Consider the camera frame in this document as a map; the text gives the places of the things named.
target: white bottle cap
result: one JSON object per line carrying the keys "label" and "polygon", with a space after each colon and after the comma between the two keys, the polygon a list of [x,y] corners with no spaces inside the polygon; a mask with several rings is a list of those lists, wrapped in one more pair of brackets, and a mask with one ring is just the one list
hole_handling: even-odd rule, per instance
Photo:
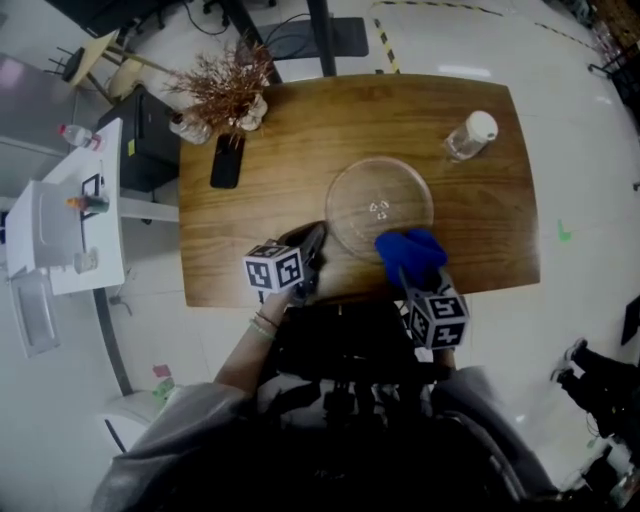
{"label": "white bottle cap", "polygon": [[486,144],[498,136],[498,123],[491,115],[477,110],[467,118],[467,131],[473,140]]}

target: glass plate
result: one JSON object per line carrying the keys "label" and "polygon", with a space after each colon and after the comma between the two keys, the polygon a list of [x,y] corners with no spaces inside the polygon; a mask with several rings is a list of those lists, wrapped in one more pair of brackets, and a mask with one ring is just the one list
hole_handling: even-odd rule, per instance
{"label": "glass plate", "polygon": [[361,160],[329,188],[326,216],[331,233],[354,256],[380,262],[374,242],[386,231],[430,228],[429,187],[411,166],[388,157]]}

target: black phone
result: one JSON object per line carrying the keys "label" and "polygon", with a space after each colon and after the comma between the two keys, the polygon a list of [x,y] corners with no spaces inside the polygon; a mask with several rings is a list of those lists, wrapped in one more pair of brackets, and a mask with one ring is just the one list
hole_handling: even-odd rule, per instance
{"label": "black phone", "polygon": [[244,138],[220,135],[216,144],[216,154],[211,169],[211,186],[213,188],[236,188],[240,177]]}

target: cable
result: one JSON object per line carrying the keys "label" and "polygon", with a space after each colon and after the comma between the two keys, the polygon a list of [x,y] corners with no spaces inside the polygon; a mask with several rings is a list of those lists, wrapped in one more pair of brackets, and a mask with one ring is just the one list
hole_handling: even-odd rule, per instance
{"label": "cable", "polygon": [[206,30],[200,28],[195,21],[193,21],[193,18],[191,17],[191,10],[189,9],[189,6],[187,5],[186,0],[182,0],[182,5],[184,5],[184,8],[187,10],[187,16],[189,16],[189,21],[191,22],[191,24],[194,27],[196,27],[203,34],[207,34],[208,36],[215,37],[215,36],[219,36],[220,34],[224,34],[227,31],[227,29],[229,28],[229,26],[227,25],[220,32],[207,32]]}
{"label": "cable", "polygon": [[289,23],[292,20],[295,20],[296,18],[299,18],[300,16],[309,16],[309,17],[311,17],[311,14],[309,14],[308,12],[303,12],[301,14],[296,14],[295,16],[291,16],[291,18],[284,20],[279,25],[276,25],[276,27],[271,32],[269,32],[269,35],[265,39],[265,41],[264,41],[265,46],[269,46],[269,40],[271,39],[271,36],[273,34],[275,34],[278,30],[280,30],[282,27],[284,27],[287,23]]}
{"label": "cable", "polygon": [[291,18],[286,19],[285,21],[283,21],[282,23],[280,23],[279,25],[277,25],[271,32],[269,32],[269,35],[267,36],[267,38],[265,39],[265,46],[270,47],[270,45],[272,45],[273,43],[275,43],[276,41],[281,41],[282,39],[287,39],[290,37],[298,37],[298,38],[302,38],[304,37],[304,43],[302,43],[302,46],[300,46],[300,48],[298,48],[297,50],[287,54],[287,55],[283,55],[282,57],[278,57],[278,60],[287,60],[287,59],[292,59],[293,57],[295,57],[296,55],[298,55],[299,53],[302,53],[305,48],[308,46],[308,44],[311,42],[311,37],[313,36],[313,29],[309,28],[309,32],[307,33],[306,36],[302,35],[302,34],[285,34],[283,36],[280,37],[276,37],[273,41],[271,41],[271,37],[273,36],[273,34],[275,34],[278,30],[280,30],[284,25],[286,25],[287,23],[289,23],[292,20],[295,20],[296,18],[300,18],[301,16],[311,16],[308,12],[303,12],[300,14],[296,14],[295,16],[291,16]]}
{"label": "cable", "polygon": [[287,39],[289,37],[297,37],[297,38],[304,37],[304,43],[302,43],[302,46],[300,46],[300,48],[298,48],[297,50],[287,55],[283,55],[282,57],[278,56],[278,60],[292,59],[299,53],[302,53],[304,50],[306,50],[308,44],[311,42],[311,31],[309,31],[309,34],[307,34],[306,36],[303,36],[302,34],[286,34],[284,36],[276,37],[273,41],[271,41],[271,44],[275,43],[276,41],[280,41],[281,39]]}

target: shoe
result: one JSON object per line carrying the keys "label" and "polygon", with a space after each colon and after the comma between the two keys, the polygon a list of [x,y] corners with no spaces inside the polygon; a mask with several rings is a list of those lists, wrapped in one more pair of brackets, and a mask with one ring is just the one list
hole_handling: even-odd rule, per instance
{"label": "shoe", "polygon": [[568,375],[573,375],[573,369],[567,366],[556,368],[551,372],[551,382],[562,384],[562,380]]}
{"label": "shoe", "polygon": [[564,360],[569,362],[569,361],[573,361],[573,357],[575,356],[576,352],[580,349],[586,348],[587,347],[587,340],[585,340],[584,338],[580,338],[578,339],[573,346],[569,347],[566,352],[564,353]]}

